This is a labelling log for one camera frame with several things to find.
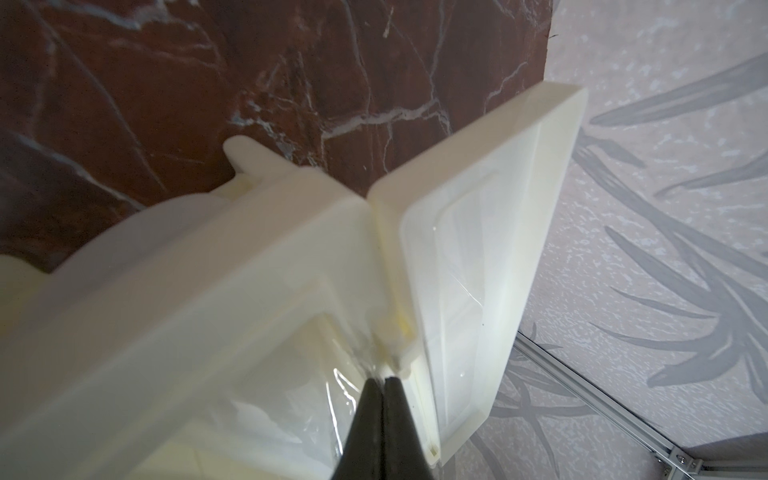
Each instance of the red marble surface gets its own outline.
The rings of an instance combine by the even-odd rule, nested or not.
[[[548,0],[9,0],[0,253],[46,271],[233,175],[249,135],[365,194],[543,78]]]

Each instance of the metal bracket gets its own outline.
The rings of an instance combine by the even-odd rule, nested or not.
[[[664,480],[688,478],[768,479],[768,462],[707,462],[693,458],[643,419],[629,411],[597,386],[579,375],[552,354],[518,333],[515,348],[542,368],[598,415],[614,423],[636,442],[667,464]]]

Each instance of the clear plastic film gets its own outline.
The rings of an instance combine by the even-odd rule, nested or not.
[[[325,480],[343,453],[365,363],[331,316],[316,316],[177,439],[276,475]]]

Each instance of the transparent plastic panel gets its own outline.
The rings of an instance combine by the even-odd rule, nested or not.
[[[187,424],[177,441],[289,478],[331,476],[366,379],[331,316],[316,316]]]
[[[537,139],[538,127],[521,133],[413,204],[403,218],[400,240],[442,442],[470,417],[485,415],[488,392],[496,388],[486,367],[509,354],[497,338],[511,321],[508,250]],[[502,161],[510,157],[517,161]]]

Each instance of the plastic lid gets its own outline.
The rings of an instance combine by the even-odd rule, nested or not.
[[[542,82],[369,192],[399,321],[421,339],[389,346],[403,367],[426,355],[442,461],[490,413],[586,100]]]

